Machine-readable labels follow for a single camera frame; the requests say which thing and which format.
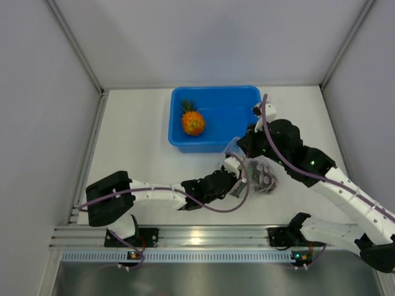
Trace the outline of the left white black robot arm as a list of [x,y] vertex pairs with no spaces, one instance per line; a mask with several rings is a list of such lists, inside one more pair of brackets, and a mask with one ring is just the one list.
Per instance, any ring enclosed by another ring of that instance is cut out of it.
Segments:
[[245,186],[246,180],[224,167],[173,185],[144,183],[129,178],[126,171],[117,171],[86,188],[86,202],[80,210],[88,214],[91,227],[106,227],[124,245],[133,246],[139,241],[133,215],[137,208],[208,209],[211,202],[224,199],[237,185]]

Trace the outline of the dark purple fake grapes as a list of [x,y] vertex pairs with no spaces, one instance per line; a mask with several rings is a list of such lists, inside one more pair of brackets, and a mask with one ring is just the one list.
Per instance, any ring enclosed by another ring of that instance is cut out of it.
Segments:
[[250,185],[256,194],[271,194],[277,188],[278,178],[267,162],[250,159],[247,169]]

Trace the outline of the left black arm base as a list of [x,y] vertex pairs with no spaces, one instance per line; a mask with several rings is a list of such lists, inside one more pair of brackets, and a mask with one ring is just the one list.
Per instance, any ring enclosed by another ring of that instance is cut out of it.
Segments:
[[[137,248],[154,248],[157,247],[158,239],[158,228],[138,228],[134,236],[124,238],[123,241]],[[107,248],[126,247],[126,245],[123,242],[119,241],[113,234],[111,234],[108,229],[106,230],[104,246]]]

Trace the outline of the clear zip top bag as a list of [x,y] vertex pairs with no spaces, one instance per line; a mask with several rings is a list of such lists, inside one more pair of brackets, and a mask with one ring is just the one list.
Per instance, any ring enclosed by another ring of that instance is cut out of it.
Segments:
[[249,195],[268,195],[278,186],[278,178],[271,166],[262,157],[247,158],[237,146],[240,137],[233,138],[226,146],[224,169],[236,175],[236,183],[228,192],[236,198],[243,198],[247,190],[246,176],[249,178]]

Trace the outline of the orange fake pineapple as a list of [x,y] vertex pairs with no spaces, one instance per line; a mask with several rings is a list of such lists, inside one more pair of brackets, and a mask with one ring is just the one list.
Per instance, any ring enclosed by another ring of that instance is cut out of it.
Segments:
[[206,122],[202,114],[195,108],[194,102],[187,99],[182,100],[181,110],[183,131],[189,136],[201,135],[205,130]]

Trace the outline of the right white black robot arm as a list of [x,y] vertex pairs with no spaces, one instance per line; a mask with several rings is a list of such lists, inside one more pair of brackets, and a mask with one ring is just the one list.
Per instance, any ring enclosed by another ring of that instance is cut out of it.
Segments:
[[327,198],[354,222],[348,227],[309,214],[294,217],[289,240],[301,245],[317,241],[346,249],[383,273],[394,272],[394,213],[356,186],[321,150],[304,145],[300,130],[280,119],[256,128],[250,125],[237,145],[249,158],[264,156],[286,173]]

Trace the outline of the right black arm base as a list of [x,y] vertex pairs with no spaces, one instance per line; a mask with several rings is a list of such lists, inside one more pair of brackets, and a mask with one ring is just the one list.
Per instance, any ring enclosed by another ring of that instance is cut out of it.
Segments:
[[268,228],[268,239],[271,247],[288,249],[295,246],[304,246],[306,240],[299,230],[289,227]]

